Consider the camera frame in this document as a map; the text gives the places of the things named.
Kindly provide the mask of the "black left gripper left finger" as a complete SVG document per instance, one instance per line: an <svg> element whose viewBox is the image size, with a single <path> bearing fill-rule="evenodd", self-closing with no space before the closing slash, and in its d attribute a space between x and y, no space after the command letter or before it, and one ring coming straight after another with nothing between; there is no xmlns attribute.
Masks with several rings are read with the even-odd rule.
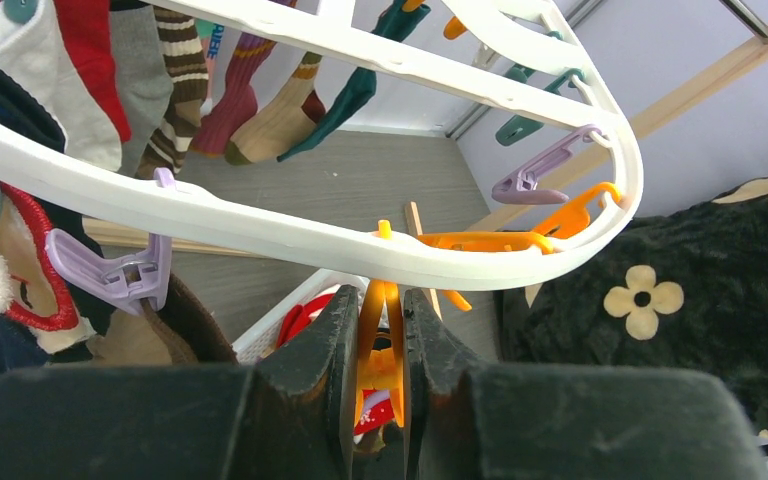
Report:
<svg viewBox="0 0 768 480"><path fill-rule="evenodd" d="M0 378L0 479L347 479L358 291L253 365Z"/></svg>

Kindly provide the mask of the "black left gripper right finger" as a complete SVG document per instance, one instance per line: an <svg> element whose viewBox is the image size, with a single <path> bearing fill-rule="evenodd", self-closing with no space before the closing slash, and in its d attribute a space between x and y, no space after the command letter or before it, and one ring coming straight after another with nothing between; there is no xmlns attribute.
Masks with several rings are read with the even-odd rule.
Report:
<svg viewBox="0 0 768 480"><path fill-rule="evenodd" d="M408 479L766 479L741 406L688 370L491 363L403 300Z"/></svg>

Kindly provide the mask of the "red snowflake sock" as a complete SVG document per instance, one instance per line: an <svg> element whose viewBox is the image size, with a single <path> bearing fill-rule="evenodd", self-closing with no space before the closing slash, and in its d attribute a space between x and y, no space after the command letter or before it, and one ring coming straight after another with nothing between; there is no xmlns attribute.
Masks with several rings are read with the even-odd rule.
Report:
<svg viewBox="0 0 768 480"><path fill-rule="evenodd" d="M282 347L315 321L340 287L340 284L330 285L315 293L311 299L300 301L293 306L282 320L274 348ZM359 442L361 435L395 419L390 392L387 389L363 389L362 395L363 403L359 403L361 413L356 415L354 427L356 442Z"/></svg>

